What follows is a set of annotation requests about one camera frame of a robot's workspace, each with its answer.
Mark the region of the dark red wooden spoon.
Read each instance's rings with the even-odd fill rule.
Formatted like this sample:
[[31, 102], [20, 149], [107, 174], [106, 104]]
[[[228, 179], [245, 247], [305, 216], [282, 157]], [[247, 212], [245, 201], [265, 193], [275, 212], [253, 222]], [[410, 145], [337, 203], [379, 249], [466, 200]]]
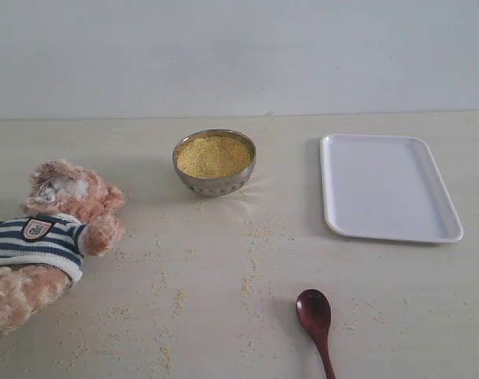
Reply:
[[328, 346], [331, 307], [326, 296], [317, 289], [304, 290], [297, 298], [296, 313], [320, 353], [326, 378], [336, 379]]

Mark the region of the plush teddy bear striped sweater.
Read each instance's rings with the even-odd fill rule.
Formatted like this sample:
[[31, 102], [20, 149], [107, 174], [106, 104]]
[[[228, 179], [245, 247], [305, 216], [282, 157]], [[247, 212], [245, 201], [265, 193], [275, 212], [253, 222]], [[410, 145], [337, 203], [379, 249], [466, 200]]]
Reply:
[[123, 192], [95, 171], [57, 159], [30, 178], [23, 214], [0, 220], [0, 336], [60, 299], [121, 239]]

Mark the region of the steel bowl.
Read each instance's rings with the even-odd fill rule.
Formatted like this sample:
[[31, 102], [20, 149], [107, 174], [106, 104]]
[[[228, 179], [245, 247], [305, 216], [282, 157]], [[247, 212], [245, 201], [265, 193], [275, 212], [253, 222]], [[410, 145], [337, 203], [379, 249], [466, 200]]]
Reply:
[[[245, 144], [252, 158], [251, 164], [237, 174], [225, 178], [215, 179], [194, 178], [180, 171], [177, 167], [177, 158], [180, 154], [180, 151], [190, 141], [196, 140], [198, 138], [213, 136], [232, 137]], [[174, 171], [180, 178], [181, 182], [183, 182], [190, 190], [204, 197], [220, 197], [239, 190], [250, 179], [256, 164], [256, 146], [249, 137], [237, 131], [229, 129], [202, 130], [197, 133], [190, 134], [178, 142], [172, 153], [172, 161]]]

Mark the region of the yellow millet grains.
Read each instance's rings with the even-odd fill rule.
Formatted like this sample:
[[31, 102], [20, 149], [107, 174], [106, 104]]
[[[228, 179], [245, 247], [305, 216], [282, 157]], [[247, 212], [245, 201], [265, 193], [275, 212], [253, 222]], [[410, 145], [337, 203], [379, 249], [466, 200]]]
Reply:
[[180, 171], [194, 178], [225, 178], [252, 162], [247, 146], [232, 137], [204, 137], [190, 141], [177, 158]]

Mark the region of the white rectangular plastic tray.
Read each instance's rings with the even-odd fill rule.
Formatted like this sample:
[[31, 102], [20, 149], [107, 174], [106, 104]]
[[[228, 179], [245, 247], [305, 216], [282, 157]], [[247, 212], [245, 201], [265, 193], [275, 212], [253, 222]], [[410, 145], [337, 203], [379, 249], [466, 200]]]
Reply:
[[409, 136], [320, 139], [324, 219], [349, 238], [456, 243], [463, 227], [428, 144]]

